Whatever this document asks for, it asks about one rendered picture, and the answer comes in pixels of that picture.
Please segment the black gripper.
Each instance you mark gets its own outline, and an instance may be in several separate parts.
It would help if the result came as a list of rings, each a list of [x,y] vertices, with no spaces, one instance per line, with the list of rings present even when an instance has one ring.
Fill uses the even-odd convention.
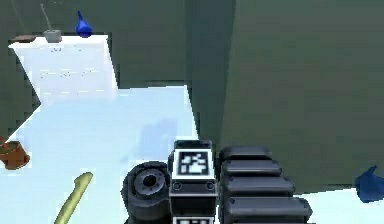
[[[170,224],[169,185],[164,162],[149,161],[132,168],[121,189],[128,212],[124,224]]]

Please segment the white chest of drawers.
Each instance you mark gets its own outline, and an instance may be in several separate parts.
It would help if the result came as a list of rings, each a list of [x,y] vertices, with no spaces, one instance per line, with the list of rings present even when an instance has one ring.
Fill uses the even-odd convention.
[[[20,60],[42,104],[116,96],[107,35],[63,36],[60,43],[37,37],[9,48]]]

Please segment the brown plant pot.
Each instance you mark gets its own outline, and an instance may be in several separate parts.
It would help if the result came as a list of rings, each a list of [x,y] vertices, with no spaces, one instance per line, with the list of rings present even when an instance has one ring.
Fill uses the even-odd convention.
[[[0,161],[7,170],[17,170],[30,161],[19,141],[0,141]]]

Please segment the grey pot with stick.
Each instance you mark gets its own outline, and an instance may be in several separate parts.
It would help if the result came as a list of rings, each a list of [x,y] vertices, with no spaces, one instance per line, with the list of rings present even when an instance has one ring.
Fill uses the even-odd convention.
[[[60,30],[55,30],[49,20],[49,17],[45,11],[44,4],[40,4],[42,14],[45,18],[48,29],[43,32],[43,35],[48,43],[60,43],[62,41],[62,33]]]

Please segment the yellow-green curved stick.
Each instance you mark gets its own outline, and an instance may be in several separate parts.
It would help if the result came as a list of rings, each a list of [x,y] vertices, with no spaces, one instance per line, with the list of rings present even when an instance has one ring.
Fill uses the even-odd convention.
[[[62,205],[54,224],[68,224],[92,178],[91,172],[85,172],[74,179],[74,189]]]

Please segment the blue vase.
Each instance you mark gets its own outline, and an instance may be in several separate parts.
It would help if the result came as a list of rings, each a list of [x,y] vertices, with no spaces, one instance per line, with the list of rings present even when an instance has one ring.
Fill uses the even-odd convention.
[[[80,11],[77,12],[78,14],[78,23],[76,25],[76,33],[78,36],[82,38],[88,38],[92,35],[92,28],[90,25],[83,19],[83,16]]]

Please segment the blue cloth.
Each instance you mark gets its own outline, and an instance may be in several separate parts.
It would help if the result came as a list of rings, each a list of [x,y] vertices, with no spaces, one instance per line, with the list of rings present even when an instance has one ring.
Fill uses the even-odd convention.
[[[384,177],[375,175],[377,166],[371,166],[355,179],[358,198],[363,203],[384,200]]]

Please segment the brown flat dish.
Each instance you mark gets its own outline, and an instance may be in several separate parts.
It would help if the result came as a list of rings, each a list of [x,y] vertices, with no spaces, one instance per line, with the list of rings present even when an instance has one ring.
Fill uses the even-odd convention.
[[[19,35],[12,39],[12,42],[30,43],[36,39],[35,35]]]

